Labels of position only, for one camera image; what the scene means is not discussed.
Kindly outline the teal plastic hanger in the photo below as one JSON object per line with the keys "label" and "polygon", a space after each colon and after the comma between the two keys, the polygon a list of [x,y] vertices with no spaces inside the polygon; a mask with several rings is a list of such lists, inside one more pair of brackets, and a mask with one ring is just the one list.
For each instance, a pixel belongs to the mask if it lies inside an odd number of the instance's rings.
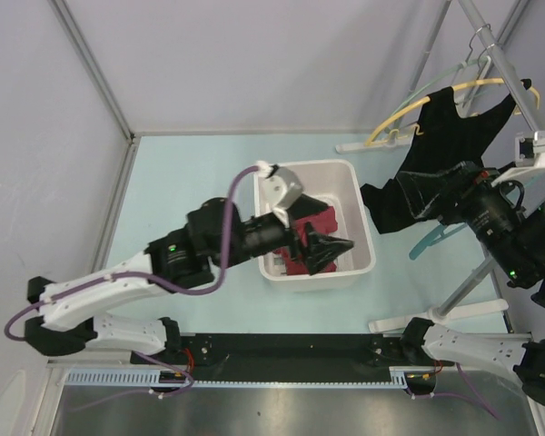
{"label": "teal plastic hanger", "polygon": [[454,234],[459,233],[467,227],[466,223],[453,224],[450,226],[438,225],[427,233],[421,240],[419,240],[409,252],[409,258],[415,261],[421,256],[428,248],[444,242],[446,239],[452,237]]}

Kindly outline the yellow plastic hanger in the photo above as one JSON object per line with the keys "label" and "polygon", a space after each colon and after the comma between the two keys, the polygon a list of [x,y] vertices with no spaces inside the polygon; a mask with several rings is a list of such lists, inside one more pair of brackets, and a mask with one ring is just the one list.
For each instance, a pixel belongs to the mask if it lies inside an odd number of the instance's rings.
{"label": "yellow plastic hanger", "polygon": [[[535,107],[536,109],[540,109],[540,93],[539,91],[533,87],[532,81],[530,79],[520,79],[520,82],[526,92],[531,92],[535,99]],[[380,136],[380,134],[386,129],[386,127],[391,126],[391,124],[394,124],[395,122],[401,120],[403,117],[405,117],[408,113],[417,110],[418,108],[421,108],[421,112],[418,116],[418,119],[411,123],[411,130],[412,130],[412,138],[417,139],[417,136],[420,136],[420,139],[424,139],[422,136],[424,136],[424,128],[428,130],[428,127],[425,127],[428,123],[428,121],[431,121],[433,119],[432,117],[441,114],[441,119],[444,121],[444,118],[449,118],[451,122],[454,119],[462,119],[467,120],[468,117],[460,117],[460,115],[456,112],[455,108],[455,102],[454,102],[454,95],[456,91],[462,91],[467,88],[473,88],[473,87],[480,87],[480,86],[491,86],[491,85],[505,85],[504,80],[502,78],[490,78],[490,79],[480,79],[475,81],[470,81],[462,84],[456,84],[454,86],[447,86],[445,88],[442,88],[441,90],[434,92],[430,95],[423,96],[422,99],[417,100],[415,102],[410,102],[403,106],[402,109],[397,111],[396,113],[392,114],[389,118],[385,119],[381,124],[379,124],[370,134],[370,136],[366,139],[366,141],[363,143],[364,148],[372,148],[374,146],[382,146],[386,144],[390,139],[392,134],[390,134],[386,139],[379,141],[377,138]],[[514,97],[512,97],[511,94],[507,94],[505,99],[501,101],[502,103],[506,104],[506,109],[500,109],[500,103],[499,105],[494,107],[494,112],[498,114],[499,116],[503,116],[506,114],[506,120],[508,121],[511,114],[519,113],[522,114],[520,108],[518,107],[518,104],[514,100]]]}

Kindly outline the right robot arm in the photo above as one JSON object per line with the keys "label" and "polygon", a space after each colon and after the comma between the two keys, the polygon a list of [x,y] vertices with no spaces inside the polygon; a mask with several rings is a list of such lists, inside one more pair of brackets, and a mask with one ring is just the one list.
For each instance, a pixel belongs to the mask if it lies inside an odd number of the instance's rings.
{"label": "right robot arm", "polygon": [[411,364],[452,362],[493,373],[518,385],[545,406],[545,339],[521,344],[506,339],[476,339],[444,325],[480,278],[500,269],[511,289],[530,289],[545,310],[545,199],[532,212],[524,207],[529,176],[510,168],[502,173],[474,163],[459,163],[437,173],[401,171],[395,180],[416,220],[464,223],[487,253],[473,272],[430,319],[415,316],[400,339],[401,355]]}

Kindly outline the pale green plastic hanger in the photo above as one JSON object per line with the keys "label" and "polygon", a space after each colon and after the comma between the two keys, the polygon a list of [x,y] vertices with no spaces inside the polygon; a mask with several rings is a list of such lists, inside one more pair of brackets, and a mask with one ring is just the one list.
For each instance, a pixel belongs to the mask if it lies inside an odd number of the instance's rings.
{"label": "pale green plastic hanger", "polygon": [[478,59],[470,59],[470,60],[463,60],[454,66],[447,68],[446,70],[442,71],[441,73],[435,75],[428,83],[423,84],[422,86],[418,87],[414,91],[410,91],[410,93],[406,96],[406,98],[398,105],[396,109],[393,110],[393,114],[399,112],[401,109],[406,107],[408,104],[413,102],[419,95],[423,94],[427,89],[437,84],[439,81],[444,80],[448,76],[452,76],[453,78],[456,78],[456,76],[461,73],[462,71],[472,67],[472,66],[478,66],[478,67],[486,67],[491,65],[491,58],[488,55],[484,55],[481,60]]}

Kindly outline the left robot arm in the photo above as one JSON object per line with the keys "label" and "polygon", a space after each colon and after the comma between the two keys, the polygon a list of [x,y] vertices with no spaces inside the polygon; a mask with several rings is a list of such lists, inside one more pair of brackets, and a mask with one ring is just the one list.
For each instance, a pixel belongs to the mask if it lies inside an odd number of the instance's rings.
{"label": "left robot arm", "polygon": [[168,317],[141,322],[109,310],[168,294],[207,295],[223,284],[229,268],[273,252],[286,251],[309,275],[325,272],[355,243],[314,227],[313,217],[328,205],[307,195],[297,203],[302,229],[273,213],[244,221],[233,202],[216,197],[188,213],[183,228],[112,268],[70,282],[31,279],[27,300],[37,315],[25,321],[24,342],[47,357],[110,348],[176,361],[183,351],[177,322]]}

